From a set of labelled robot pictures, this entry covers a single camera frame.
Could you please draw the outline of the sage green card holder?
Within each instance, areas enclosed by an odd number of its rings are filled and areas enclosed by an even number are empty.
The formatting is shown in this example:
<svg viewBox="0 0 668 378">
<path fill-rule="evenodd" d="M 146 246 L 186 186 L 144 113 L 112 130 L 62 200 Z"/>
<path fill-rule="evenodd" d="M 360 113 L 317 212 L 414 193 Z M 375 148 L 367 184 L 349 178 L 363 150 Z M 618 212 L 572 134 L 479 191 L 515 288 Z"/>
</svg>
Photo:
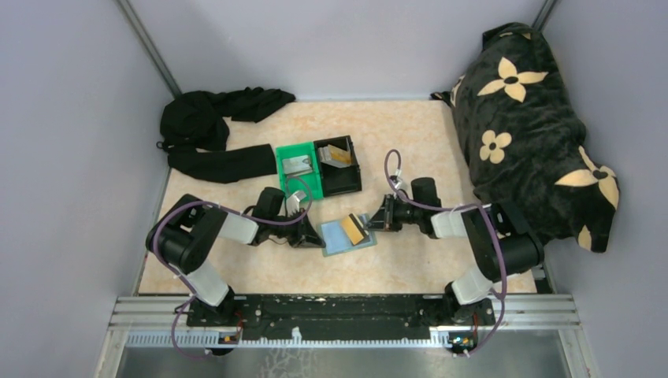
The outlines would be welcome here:
<svg viewBox="0 0 668 378">
<path fill-rule="evenodd" d="M 369 232 L 365 239 L 354 245 L 337 220 L 319 224 L 317 231 L 325 241 L 325 247 L 321 248 L 325 258 L 377 245 L 377 238 L 373 232 Z"/>
</svg>

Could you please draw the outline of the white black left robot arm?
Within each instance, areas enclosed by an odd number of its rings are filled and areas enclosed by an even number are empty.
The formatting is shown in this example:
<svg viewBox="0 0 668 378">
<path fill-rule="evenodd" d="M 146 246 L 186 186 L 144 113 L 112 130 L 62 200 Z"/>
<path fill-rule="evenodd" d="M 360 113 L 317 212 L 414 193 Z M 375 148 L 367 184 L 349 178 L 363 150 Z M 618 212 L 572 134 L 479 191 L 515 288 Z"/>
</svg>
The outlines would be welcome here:
<svg viewBox="0 0 668 378">
<path fill-rule="evenodd" d="M 286 195 L 265 187 L 256 203 L 239 213 L 183 195 L 149 231 L 146 248 L 187 286 L 192 313 L 201 310 L 216 325 L 225 326 L 239 311 L 235 292 L 208 261 L 216 240 L 259 246 L 275 236 L 293 248 L 323 248 L 326 242 L 300 205 L 305 199 L 304 191 Z"/>
</svg>

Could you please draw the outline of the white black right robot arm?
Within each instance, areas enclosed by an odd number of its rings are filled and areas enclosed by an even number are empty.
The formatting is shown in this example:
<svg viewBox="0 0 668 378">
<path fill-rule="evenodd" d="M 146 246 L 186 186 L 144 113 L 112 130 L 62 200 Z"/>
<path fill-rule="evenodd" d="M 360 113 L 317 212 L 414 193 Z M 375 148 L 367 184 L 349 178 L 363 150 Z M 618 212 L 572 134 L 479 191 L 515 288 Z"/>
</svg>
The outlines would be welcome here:
<svg viewBox="0 0 668 378">
<path fill-rule="evenodd" d="M 411 224 L 430 239 L 469 241 L 474 266 L 444 288 L 443 313 L 452 324 L 465 324 L 496 285 L 502 298 L 511 276 L 543 261 L 544 247 L 514 203 L 445 209 L 431 177 L 412 180 L 410 193 L 401 188 L 398 176 L 391 176 L 390 182 L 393 192 L 384 196 L 378 211 L 366 221 L 366 229 L 400 232 Z"/>
</svg>

